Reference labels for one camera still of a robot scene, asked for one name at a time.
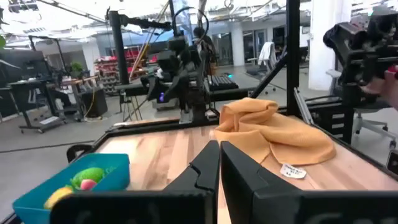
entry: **yellow towel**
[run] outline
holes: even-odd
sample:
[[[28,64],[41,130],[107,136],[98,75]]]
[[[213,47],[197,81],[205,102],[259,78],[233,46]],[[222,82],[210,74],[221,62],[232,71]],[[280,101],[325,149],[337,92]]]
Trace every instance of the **yellow towel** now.
[[[274,101],[252,98],[224,105],[215,129],[217,141],[229,141],[258,163],[270,153],[280,164],[291,165],[317,164],[335,156],[329,136],[277,110]]]

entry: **pink toy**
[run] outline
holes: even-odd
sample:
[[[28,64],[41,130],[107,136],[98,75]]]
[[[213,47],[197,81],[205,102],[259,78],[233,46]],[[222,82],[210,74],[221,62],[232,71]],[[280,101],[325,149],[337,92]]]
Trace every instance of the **pink toy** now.
[[[80,189],[91,190],[97,183],[94,180],[85,179],[81,181]]]

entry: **blue bin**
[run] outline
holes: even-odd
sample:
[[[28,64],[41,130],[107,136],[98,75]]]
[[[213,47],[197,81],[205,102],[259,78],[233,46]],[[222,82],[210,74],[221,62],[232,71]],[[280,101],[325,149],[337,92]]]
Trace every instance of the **blue bin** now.
[[[25,224],[49,224],[51,211],[44,209],[45,201],[59,188],[71,185],[70,179],[77,173],[90,167],[105,171],[113,168],[92,191],[125,190],[130,184],[127,154],[88,154],[17,199],[12,204],[15,213]]]

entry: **gray floor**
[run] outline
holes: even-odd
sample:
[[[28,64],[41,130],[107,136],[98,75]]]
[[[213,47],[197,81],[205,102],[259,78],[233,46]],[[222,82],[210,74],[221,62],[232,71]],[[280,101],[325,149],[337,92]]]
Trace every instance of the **gray floor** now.
[[[259,83],[258,80],[244,74],[243,67],[226,67],[219,68],[218,73],[233,74],[232,79],[239,84],[241,88],[254,87]],[[272,84],[286,88],[286,74],[282,70],[272,81]],[[281,89],[267,88],[268,95],[261,94],[259,98],[269,99],[278,102],[283,106],[286,104],[286,92]],[[300,73],[300,90],[304,97],[315,97],[327,95],[325,91],[313,91],[308,89],[307,70],[303,69]],[[217,102],[218,109],[225,102]],[[76,123],[57,127],[44,134],[35,131],[26,131],[21,134],[18,125],[24,124],[21,117],[6,121],[0,124],[0,220],[12,212],[12,202],[23,193],[35,187],[45,179],[56,174],[59,170],[67,165],[66,150],[69,146],[48,147],[44,149],[35,149],[19,152],[5,152],[13,149],[23,149],[27,147],[38,147],[65,144],[68,142],[80,142],[87,140],[96,140],[104,131],[111,127],[112,124],[121,122],[123,114],[116,114],[119,111],[118,98],[108,98],[108,112],[106,119],[103,121],[92,123]],[[150,103],[144,103],[141,108],[143,119],[153,119],[169,116],[178,116],[178,110],[157,112],[152,108]],[[373,114],[366,114],[364,118],[375,119],[378,121],[387,121],[391,131],[398,133],[397,111],[386,109]],[[382,164],[385,164],[389,152],[390,140],[381,138],[380,135],[370,131],[363,130],[359,136],[353,137],[353,146],[357,147],[367,155],[375,158]]]

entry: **glass door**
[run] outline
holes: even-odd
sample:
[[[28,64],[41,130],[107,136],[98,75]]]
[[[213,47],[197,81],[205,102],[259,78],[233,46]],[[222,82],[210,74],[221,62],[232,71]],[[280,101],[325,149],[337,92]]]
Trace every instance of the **glass door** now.
[[[243,31],[243,50],[244,50],[244,62],[251,63],[249,59],[254,58],[254,32]]]
[[[216,49],[217,65],[233,65],[231,33],[214,34],[211,37]]]
[[[255,38],[254,43],[256,45],[256,57],[258,58],[260,56],[262,46],[266,42],[266,35],[265,35],[264,30],[255,30],[254,38]]]

